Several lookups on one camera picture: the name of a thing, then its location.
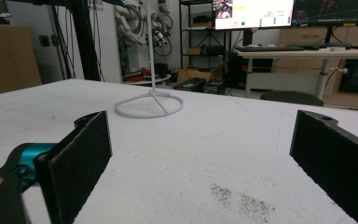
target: shelf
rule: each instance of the shelf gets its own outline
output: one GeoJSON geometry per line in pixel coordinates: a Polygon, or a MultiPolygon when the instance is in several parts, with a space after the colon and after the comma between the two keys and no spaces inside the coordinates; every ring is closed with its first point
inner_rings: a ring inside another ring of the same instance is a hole
{"type": "Polygon", "coordinates": [[[209,55],[209,54],[182,54],[182,56],[197,56],[197,57],[223,57],[225,55],[209,55]]]}
{"type": "Polygon", "coordinates": [[[193,64],[192,60],[197,63],[207,62],[209,66],[213,66],[212,63],[216,61],[225,62],[230,52],[229,46],[231,45],[231,32],[226,30],[215,31],[211,29],[212,22],[200,22],[199,27],[194,26],[191,23],[191,11],[192,6],[208,4],[211,5],[212,10],[213,0],[180,0],[179,1],[179,22],[180,22],[180,55],[181,55],[181,68],[184,68],[184,61],[186,59],[187,64],[193,64]],[[187,11],[186,20],[182,20],[183,12],[187,11]],[[219,55],[208,55],[208,54],[187,54],[186,49],[198,48],[200,46],[222,46],[225,51],[219,55]]]}
{"type": "Polygon", "coordinates": [[[211,4],[212,0],[181,0],[180,4],[184,6],[200,5],[200,4],[211,4]]]}

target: office chair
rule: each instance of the office chair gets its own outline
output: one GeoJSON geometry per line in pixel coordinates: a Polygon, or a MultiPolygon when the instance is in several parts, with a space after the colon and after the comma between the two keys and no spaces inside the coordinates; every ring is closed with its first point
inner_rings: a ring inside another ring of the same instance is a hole
{"type": "Polygon", "coordinates": [[[323,106],[324,102],[316,97],[319,78],[317,75],[304,74],[275,74],[271,77],[268,73],[249,73],[246,78],[246,97],[249,97],[251,89],[273,90],[263,93],[260,99],[323,106]]]}

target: desk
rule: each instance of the desk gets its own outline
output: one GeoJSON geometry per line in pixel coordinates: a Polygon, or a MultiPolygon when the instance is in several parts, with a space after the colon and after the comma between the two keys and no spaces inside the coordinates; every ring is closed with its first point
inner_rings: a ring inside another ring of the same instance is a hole
{"type": "Polygon", "coordinates": [[[248,71],[252,71],[253,59],[323,59],[323,65],[319,76],[252,73],[248,72],[246,78],[246,97],[249,97],[251,88],[314,91],[322,100],[324,85],[327,81],[329,63],[332,59],[358,59],[358,49],[343,51],[304,50],[304,51],[271,51],[271,52],[238,52],[238,56],[248,58],[248,71]]]}
{"type": "MultiPolygon", "coordinates": [[[[115,113],[114,103],[149,89],[66,80],[0,94],[0,167],[17,145],[59,142],[75,119],[106,110],[113,157],[76,223],[355,223],[289,150],[298,109],[358,136],[357,111],[164,90],[184,109],[158,119],[115,113]]],[[[128,107],[152,111],[151,102],[128,107]]],[[[31,220],[48,223],[41,190],[23,198],[31,220]]]]}

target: black box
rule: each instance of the black box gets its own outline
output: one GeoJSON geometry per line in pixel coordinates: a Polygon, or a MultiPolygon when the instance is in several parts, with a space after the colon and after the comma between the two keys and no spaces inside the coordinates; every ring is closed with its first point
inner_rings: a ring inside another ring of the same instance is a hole
{"type": "Polygon", "coordinates": [[[226,95],[227,83],[224,79],[211,79],[203,85],[203,92],[210,94],[226,95]]]}
{"type": "Polygon", "coordinates": [[[203,84],[206,82],[205,78],[200,77],[192,77],[173,88],[175,90],[179,91],[196,91],[196,92],[202,92],[203,91],[203,84]]]}

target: monitor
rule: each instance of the monitor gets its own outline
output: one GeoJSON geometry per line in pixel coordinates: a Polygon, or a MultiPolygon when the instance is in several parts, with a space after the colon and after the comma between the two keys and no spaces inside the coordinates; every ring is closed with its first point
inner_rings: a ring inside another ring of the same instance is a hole
{"type": "Polygon", "coordinates": [[[296,0],[293,26],[358,25],[358,0],[296,0]]]}
{"type": "Polygon", "coordinates": [[[213,0],[213,28],[275,28],[290,26],[295,0],[213,0]]]}

